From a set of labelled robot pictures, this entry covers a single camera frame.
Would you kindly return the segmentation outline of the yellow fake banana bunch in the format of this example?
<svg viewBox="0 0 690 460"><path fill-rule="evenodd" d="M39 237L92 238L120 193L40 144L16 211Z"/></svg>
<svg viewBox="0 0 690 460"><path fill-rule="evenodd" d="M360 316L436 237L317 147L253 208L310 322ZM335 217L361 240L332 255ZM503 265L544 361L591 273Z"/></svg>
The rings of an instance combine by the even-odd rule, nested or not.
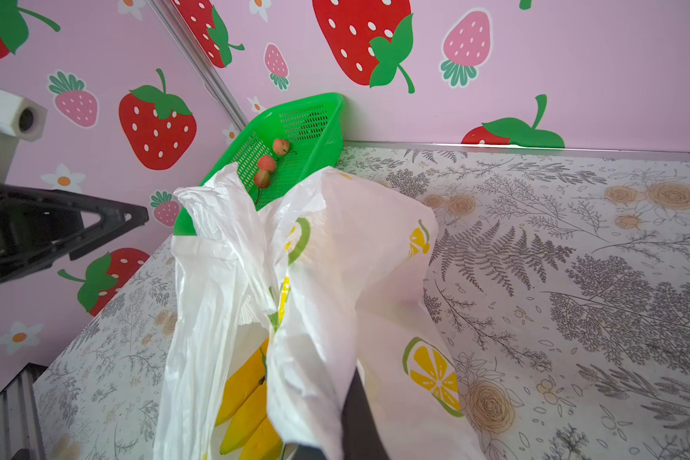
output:
<svg viewBox="0 0 690 460"><path fill-rule="evenodd" d="M268 419L268 341L227 380L215 421L213 452L223 458L281 459L284 443Z"/></svg>

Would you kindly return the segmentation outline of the white lemon print plastic bag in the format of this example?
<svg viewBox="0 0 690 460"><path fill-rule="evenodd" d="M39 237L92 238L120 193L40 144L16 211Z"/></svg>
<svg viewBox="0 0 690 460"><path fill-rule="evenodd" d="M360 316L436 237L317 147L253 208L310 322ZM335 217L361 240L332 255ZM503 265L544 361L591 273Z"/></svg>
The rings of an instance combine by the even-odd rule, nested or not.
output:
<svg viewBox="0 0 690 460"><path fill-rule="evenodd" d="M424 301L438 233L415 199L325 168L257 216L224 219L236 165L176 197L193 236L172 238L176 331L157 459L214 457L227 380L268 341L268 417L286 445L344 459L341 413L356 370L391 459L479 459L456 367Z"/></svg>

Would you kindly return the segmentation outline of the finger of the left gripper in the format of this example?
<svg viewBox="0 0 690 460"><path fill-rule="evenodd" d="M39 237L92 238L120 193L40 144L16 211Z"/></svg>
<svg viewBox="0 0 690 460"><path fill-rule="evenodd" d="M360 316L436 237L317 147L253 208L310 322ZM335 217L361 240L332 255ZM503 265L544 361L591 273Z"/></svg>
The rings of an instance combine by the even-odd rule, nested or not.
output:
<svg viewBox="0 0 690 460"><path fill-rule="evenodd" d="M0 184L0 284L77 260L148 221L144 206Z"/></svg>

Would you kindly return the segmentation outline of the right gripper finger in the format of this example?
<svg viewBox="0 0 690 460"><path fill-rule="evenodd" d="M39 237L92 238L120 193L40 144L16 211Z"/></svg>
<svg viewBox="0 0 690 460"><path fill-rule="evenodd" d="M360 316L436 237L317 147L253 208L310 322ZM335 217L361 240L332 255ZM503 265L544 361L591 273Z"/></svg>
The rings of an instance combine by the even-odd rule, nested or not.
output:
<svg viewBox="0 0 690 460"><path fill-rule="evenodd" d="M360 371L356 370L341 413L345 460L388 460L368 404Z"/></svg>

